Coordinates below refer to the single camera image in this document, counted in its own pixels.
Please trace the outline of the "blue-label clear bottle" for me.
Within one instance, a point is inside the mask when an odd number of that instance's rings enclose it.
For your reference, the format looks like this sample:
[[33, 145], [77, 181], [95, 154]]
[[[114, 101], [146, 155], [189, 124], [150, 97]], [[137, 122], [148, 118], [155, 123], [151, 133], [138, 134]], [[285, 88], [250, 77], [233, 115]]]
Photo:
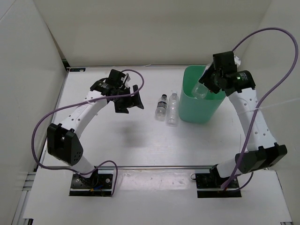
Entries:
[[210, 66], [213, 66], [213, 63], [206, 65], [204, 72], [202, 73], [202, 75], [200, 75], [196, 85], [192, 89], [192, 95], [193, 95], [193, 97], [195, 97], [197, 99], [205, 99], [205, 97], [207, 96], [207, 94], [209, 92], [209, 89], [207, 87], [205, 87], [202, 83], [200, 83], [199, 80], [204, 75], [204, 73], [210, 68]]

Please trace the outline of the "small black-cap clear bottle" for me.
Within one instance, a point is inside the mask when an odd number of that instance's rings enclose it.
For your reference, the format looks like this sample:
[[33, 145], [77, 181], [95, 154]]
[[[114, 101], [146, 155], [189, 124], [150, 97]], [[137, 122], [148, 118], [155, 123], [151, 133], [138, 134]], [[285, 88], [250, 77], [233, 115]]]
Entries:
[[155, 118], [158, 121], [164, 121], [167, 112], [168, 99], [167, 95], [163, 94], [157, 102], [157, 108], [155, 111]]

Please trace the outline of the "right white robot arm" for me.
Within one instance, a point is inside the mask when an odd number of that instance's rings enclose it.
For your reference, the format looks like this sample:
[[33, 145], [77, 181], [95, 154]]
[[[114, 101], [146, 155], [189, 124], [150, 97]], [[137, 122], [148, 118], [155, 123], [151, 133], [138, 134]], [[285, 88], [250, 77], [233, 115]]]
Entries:
[[213, 93], [224, 91], [245, 134], [241, 152], [210, 169], [212, 185], [225, 189], [236, 177], [272, 167], [287, 154], [287, 147], [277, 143], [259, 109], [255, 82], [249, 71], [238, 71], [235, 63], [218, 68], [208, 64], [197, 86]]

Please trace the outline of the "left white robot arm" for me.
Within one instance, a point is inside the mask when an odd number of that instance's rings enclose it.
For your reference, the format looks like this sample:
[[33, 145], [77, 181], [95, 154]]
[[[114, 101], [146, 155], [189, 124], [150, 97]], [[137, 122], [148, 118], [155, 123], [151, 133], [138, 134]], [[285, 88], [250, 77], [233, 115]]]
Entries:
[[116, 113], [129, 113], [128, 109], [132, 107], [144, 108], [139, 93], [129, 97], [96, 101], [95, 99], [100, 97], [130, 94], [130, 88], [126, 87], [124, 82], [108, 84], [107, 81], [104, 78], [96, 81], [85, 98], [87, 104], [76, 107], [61, 123], [52, 123], [47, 128], [48, 154], [82, 173], [79, 179], [89, 188], [98, 184], [98, 172], [91, 172], [95, 166], [83, 156], [83, 147], [79, 139], [84, 129], [110, 101], [114, 102]]

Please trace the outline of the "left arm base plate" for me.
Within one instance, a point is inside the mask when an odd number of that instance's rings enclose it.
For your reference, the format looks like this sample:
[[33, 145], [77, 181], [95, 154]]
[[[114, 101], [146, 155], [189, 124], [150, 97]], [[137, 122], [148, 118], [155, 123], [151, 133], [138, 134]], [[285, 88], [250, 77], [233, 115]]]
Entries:
[[89, 178], [73, 174], [69, 196], [111, 197], [113, 194], [113, 170], [98, 170]]

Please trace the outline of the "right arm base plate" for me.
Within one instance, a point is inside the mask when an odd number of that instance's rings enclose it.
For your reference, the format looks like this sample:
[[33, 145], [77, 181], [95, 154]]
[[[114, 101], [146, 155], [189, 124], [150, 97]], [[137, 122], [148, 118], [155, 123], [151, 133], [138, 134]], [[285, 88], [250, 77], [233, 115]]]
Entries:
[[216, 185], [209, 172], [195, 170], [190, 176], [196, 183], [197, 198], [241, 198], [240, 185], [237, 178], [234, 178], [228, 185], [227, 190], [222, 190], [220, 185]]

